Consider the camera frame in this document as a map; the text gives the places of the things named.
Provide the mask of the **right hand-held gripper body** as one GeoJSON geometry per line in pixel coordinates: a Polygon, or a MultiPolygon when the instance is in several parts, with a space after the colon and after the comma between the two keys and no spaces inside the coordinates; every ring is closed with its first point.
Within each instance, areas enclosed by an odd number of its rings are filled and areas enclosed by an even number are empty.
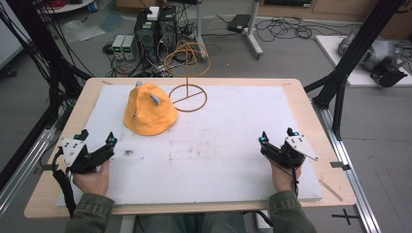
{"type": "Polygon", "coordinates": [[[306,158],[314,161],[319,159],[304,135],[286,137],[284,144],[279,148],[270,143],[260,145],[260,152],[270,162],[286,169],[300,167],[306,158]]]}

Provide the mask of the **grey robot head shell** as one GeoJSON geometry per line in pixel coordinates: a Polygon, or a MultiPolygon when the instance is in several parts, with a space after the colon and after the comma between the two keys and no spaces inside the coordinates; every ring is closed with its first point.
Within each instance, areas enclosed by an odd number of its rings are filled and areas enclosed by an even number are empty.
{"type": "MultiPolygon", "coordinates": [[[[346,52],[358,32],[358,29],[352,30],[350,34],[340,42],[338,45],[339,55],[343,55],[346,52]]],[[[388,58],[396,68],[400,68],[405,64],[405,60],[401,55],[401,49],[396,47],[395,42],[385,40],[379,36],[361,58],[360,65],[364,70],[372,71],[385,58],[388,58]]]]}

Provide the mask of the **yellow bucket hat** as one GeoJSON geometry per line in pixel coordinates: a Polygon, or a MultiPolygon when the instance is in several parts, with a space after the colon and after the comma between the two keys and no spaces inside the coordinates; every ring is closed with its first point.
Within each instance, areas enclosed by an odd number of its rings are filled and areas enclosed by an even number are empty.
{"type": "Polygon", "coordinates": [[[123,124],[137,135],[154,136],[172,126],[178,116],[170,98],[158,85],[138,81],[129,92],[123,124]]]}

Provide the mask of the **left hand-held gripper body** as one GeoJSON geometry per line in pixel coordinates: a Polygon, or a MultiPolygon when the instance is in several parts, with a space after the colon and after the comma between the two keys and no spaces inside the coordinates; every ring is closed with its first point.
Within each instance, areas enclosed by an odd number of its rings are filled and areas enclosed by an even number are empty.
{"type": "Polygon", "coordinates": [[[105,144],[100,149],[89,152],[85,141],[63,138],[62,150],[66,166],[73,174],[86,174],[110,159],[115,153],[114,148],[105,144]]]}

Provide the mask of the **black metal frame strut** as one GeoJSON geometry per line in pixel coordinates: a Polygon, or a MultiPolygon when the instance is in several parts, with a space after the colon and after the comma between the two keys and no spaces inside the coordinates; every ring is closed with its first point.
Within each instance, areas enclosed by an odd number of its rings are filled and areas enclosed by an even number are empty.
{"type": "Polygon", "coordinates": [[[354,41],[333,70],[324,78],[304,87],[306,93],[319,87],[322,88],[320,93],[312,99],[313,103],[322,110],[327,110],[330,101],[335,98],[331,129],[338,140],[341,140],[341,118],[346,82],[366,51],[402,5],[403,0],[378,0],[354,41]]]}
{"type": "Polygon", "coordinates": [[[30,37],[29,43],[24,34],[8,16],[0,3],[0,19],[17,38],[23,49],[33,60],[38,71],[49,85],[50,105],[33,126],[28,136],[15,154],[0,172],[0,192],[10,183],[25,154],[34,144],[45,128],[50,128],[58,120],[57,110],[62,103],[71,103],[78,99],[83,88],[79,80],[87,81],[92,74],[79,69],[70,63],[61,53],[52,37],[49,27],[44,23],[45,12],[36,3],[37,0],[6,0],[11,11],[30,37]]]}

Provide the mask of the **black device on board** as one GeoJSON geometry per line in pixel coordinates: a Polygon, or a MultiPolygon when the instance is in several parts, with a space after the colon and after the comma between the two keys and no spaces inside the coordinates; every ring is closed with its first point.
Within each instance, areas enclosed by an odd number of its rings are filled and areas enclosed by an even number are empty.
{"type": "Polygon", "coordinates": [[[375,66],[370,75],[370,78],[381,87],[392,87],[405,77],[406,74],[396,68],[388,57],[375,66]]]}

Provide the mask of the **brown wire hat stand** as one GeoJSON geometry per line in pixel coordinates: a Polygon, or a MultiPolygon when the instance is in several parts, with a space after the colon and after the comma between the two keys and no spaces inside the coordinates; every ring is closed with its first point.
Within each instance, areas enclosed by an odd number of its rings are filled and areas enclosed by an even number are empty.
{"type": "Polygon", "coordinates": [[[166,56],[165,70],[173,78],[184,80],[169,92],[169,97],[178,111],[192,113],[206,105],[208,101],[206,90],[199,84],[192,83],[191,80],[205,75],[210,67],[209,54],[199,43],[180,41],[176,49],[166,56]]]}

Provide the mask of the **person's left hand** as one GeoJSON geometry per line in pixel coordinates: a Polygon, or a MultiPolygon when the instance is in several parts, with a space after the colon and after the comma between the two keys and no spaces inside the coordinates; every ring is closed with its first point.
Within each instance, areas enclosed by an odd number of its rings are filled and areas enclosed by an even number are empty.
{"type": "Polygon", "coordinates": [[[75,174],[73,183],[84,194],[105,196],[109,187],[110,161],[105,161],[94,173],[75,174]]]}

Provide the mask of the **white foam mat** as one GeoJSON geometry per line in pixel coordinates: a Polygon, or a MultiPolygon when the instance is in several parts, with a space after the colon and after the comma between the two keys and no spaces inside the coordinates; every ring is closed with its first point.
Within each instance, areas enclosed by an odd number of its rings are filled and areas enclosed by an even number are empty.
{"type": "Polygon", "coordinates": [[[107,192],[116,204],[264,201],[275,191],[258,139],[279,147],[296,123],[280,86],[208,85],[180,99],[182,112],[165,132],[140,136],[123,124],[128,85],[104,86],[86,123],[89,150],[108,135],[118,142],[107,192]]]}

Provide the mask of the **white floor board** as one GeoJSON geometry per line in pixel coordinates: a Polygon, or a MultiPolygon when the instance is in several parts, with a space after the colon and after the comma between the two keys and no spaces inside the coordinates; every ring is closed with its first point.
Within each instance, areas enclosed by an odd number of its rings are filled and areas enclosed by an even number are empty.
{"type": "MultiPolygon", "coordinates": [[[[335,67],[341,59],[341,56],[338,54],[338,45],[343,39],[344,36],[316,36],[318,45],[325,53],[333,67],[335,67]]],[[[406,77],[396,83],[395,87],[412,87],[412,75],[404,68],[400,68],[399,71],[405,73],[406,77]]],[[[349,76],[347,86],[379,87],[379,84],[370,77],[370,73],[368,71],[364,70],[361,65],[358,64],[349,76]]]]}

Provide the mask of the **black box on floor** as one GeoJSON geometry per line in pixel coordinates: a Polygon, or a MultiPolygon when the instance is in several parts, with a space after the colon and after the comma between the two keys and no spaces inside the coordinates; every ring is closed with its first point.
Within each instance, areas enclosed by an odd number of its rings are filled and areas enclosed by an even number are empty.
{"type": "Polygon", "coordinates": [[[241,33],[248,25],[251,16],[249,14],[236,15],[228,24],[227,29],[232,32],[241,33]]]}

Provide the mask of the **person's legs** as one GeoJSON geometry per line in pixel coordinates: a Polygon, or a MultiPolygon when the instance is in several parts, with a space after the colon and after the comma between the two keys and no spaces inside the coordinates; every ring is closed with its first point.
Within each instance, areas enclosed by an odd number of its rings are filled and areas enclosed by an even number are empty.
{"type": "Polygon", "coordinates": [[[148,216],[147,233],[246,233],[240,212],[148,216]]]}

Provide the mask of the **person's right hand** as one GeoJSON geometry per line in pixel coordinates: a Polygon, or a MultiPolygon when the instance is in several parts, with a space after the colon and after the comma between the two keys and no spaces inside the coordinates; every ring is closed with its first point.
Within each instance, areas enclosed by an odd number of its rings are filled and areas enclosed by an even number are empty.
{"type": "Polygon", "coordinates": [[[294,191],[292,171],[283,170],[277,164],[271,162],[272,182],[277,192],[294,191]]]}

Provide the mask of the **grey power supply unit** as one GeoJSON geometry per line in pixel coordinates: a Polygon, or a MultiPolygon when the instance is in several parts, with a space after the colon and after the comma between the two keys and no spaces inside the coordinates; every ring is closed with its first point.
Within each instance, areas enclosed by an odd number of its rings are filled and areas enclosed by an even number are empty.
{"type": "Polygon", "coordinates": [[[124,59],[124,55],[122,52],[122,43],[125,39],[124,35],[117,35],[114,42],[112,43],[112,49],[114,52],[114,56],[117,60],[123,60],[124,59]]]}
{"type": "Polygon", "coordinates": [[[137,54],[137,46],[132,35],[126,35],[122,43],[122,52],[125,60],[134,60],[137,54]]]}

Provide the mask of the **black computer tower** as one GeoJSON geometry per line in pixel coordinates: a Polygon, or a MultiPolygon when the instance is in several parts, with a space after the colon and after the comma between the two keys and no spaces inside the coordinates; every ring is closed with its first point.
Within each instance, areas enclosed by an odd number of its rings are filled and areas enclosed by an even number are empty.
{"type": "Polygon", "coordinates": [[[177,8],[169,6],[159,12],[160,41],[165,51],[173,51],[177,46],[177,8]]]}
{"type": "Polygon", "coordinates": [[[158,62],[157,45],[159,42],[159,28],[157,20],[149,20],[151,10],[142,10],[134,26],[134,35],[141,56],[148,58],[151,62],[158,62]]]}

